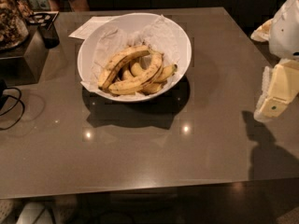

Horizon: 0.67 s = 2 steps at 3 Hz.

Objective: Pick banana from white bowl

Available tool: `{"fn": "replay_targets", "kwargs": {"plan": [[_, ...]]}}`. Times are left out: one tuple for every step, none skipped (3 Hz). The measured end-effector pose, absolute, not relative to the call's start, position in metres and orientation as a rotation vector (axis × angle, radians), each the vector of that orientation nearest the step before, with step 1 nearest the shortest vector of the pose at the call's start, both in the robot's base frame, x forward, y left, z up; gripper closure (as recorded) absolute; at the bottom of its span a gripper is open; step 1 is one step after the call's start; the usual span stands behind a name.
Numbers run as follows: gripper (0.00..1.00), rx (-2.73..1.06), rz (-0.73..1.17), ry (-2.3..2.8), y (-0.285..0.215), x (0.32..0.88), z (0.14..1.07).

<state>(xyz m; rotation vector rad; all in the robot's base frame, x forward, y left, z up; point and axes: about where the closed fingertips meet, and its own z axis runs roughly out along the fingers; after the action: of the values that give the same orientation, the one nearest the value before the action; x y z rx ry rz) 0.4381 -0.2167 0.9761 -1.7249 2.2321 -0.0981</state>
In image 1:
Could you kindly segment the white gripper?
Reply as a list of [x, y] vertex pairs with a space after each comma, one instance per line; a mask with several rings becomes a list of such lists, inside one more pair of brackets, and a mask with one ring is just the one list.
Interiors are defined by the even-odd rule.
[[299, 62], [295, 61], [299, 59], [299, 0], [286, 0], [250, 38], [267, 42], [269, 51], [281, 58], [274, 68], [263, 70], [262, 93], [253, 117], [265, 123], [280, 116], [299, 93]]

